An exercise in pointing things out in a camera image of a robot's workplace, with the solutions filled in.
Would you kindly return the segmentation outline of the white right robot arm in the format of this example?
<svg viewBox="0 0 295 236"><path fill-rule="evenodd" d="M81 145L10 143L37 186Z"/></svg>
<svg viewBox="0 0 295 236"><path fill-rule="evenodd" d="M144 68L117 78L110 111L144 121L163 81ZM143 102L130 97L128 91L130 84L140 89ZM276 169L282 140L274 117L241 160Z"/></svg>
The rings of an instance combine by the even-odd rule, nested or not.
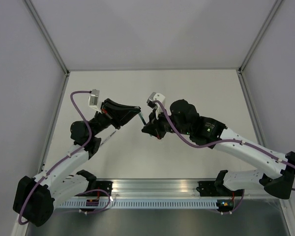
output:
<svg viewBox="0 0 295 236"><path fill-rule="evenodd" d="M158 98L150 98L152 108L142 132L161 140L175 133L192 148L210 148L232 155L254 167L251 171L221 170L214 181L216 193L222 196L246 189L262 189L269 195L287 200L295 190L295 152L286 154L267 149L234 132L225 124L198 114L194 105L177 100L170 113Z"/></svg>

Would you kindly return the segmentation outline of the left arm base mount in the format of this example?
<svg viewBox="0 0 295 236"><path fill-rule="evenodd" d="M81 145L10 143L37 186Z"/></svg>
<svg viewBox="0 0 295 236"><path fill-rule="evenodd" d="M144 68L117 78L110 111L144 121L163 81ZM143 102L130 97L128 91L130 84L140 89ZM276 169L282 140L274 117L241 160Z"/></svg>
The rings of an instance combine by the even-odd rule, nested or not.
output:
<svg viewBox="0 0 295 236"><path fill-rule="evenodd" d="M83 176L88 181L88 186L82 194L79 196L88 196L88 197L105 197L106 194L101 191L94 191L95 189L100 189L108 193L111 196L111 192L113 189L113 182L108 180L97 180L97 177L92 173L81 170L76 173L77 175Z"/></svg>

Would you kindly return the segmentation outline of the green gel pen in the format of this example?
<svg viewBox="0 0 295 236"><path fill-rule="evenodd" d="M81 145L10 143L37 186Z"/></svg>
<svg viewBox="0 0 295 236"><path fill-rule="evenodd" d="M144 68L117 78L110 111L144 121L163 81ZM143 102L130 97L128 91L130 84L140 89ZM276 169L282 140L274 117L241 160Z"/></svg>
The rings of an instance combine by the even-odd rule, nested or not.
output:
<svg viewBox="0 0 295 236"><path fill-rule="evenodd" d="M144 125L141 131L143 133L149 134L149 136L152 137L151 130L150 130L150 125L145 121L145 118L144 118L144 120L141 120L141 121L142 121L142 123Z"/></svg>

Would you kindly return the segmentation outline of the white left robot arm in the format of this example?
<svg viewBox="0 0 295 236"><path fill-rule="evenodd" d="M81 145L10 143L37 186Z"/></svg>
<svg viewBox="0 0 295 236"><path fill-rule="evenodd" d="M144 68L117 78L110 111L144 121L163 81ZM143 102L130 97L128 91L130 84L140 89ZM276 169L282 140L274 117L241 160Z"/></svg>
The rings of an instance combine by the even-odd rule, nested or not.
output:
<svg viewBox="0 0 295 236"><path fill-rule="evenodd" d="M73 145L66 156L50 169L19 180L13 203L13 210L19 214L18 223L42 226L56 206L80 193L93 195L97 190L96 176L81 170L71 179L67 177L98 152L101 138L97 134L109 126L120 129L140 112L139 106L121 105L107 98L92 119L73 122L70 126Z"/></svg>

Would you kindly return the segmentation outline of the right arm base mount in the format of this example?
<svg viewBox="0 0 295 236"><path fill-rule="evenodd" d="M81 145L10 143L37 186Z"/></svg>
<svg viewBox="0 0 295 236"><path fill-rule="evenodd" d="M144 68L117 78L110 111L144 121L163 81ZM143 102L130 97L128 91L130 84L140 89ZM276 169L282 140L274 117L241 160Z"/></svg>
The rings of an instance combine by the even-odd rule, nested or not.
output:
<svg viewBox="0 0 295 236"><path fill-rule="evenodd" d="M241 197L243 190L232 191L223 184L216 184L215 181L198 181L196 190L201 197Z"/></svg>

